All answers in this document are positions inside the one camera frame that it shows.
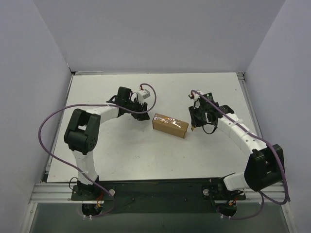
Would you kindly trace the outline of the brown cardboard express box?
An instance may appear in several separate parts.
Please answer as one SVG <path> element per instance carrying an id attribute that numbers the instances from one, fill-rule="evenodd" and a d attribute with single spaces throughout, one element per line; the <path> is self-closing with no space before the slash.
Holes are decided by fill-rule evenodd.
<path id="1" fill-rule="evenodd" d="M 174 117 L 156 113 L 152 120 L 154 130 L 185 138 L 189 124 Z"/>

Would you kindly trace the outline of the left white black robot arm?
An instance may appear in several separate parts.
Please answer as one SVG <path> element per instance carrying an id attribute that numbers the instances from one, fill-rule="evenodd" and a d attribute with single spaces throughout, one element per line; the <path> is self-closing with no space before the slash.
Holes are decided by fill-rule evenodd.
<path id="1" fill-rule="evenodd" d="M 138 121 L 149 120 L 145 102 L 150 92 L 140 87 L 133 92 L 130 88 L 119 87 L 118 93 L 106 103 L 108 106 L 96 107 L 89 110 L 75 109 L 65 131 L 64 142 L 72 151 L 78 170 L 78 190 L 89 199 L 99 196 L 99 175 L 95 170 L 93 150 L 98 142 L 100 125 L 104 122 L 121 117 L 124 114 Z"/>

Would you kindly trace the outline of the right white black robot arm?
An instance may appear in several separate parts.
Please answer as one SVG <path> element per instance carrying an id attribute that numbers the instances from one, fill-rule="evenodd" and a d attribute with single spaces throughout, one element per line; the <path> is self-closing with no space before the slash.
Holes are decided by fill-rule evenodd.
<path id="1" fill-rule="evenodd" d="M 256 136 L 234 110 L 228 105 L 219 105 L 211 93 L 192 90 L 189 98 L 191 128 L 212 125 L 225 133 L 248 159 L 245 170 L 223 178 L 228 191 L 250 188 L 256 192 L 283 180 L 283 150 L 278 145 L 268 146 Z"/>

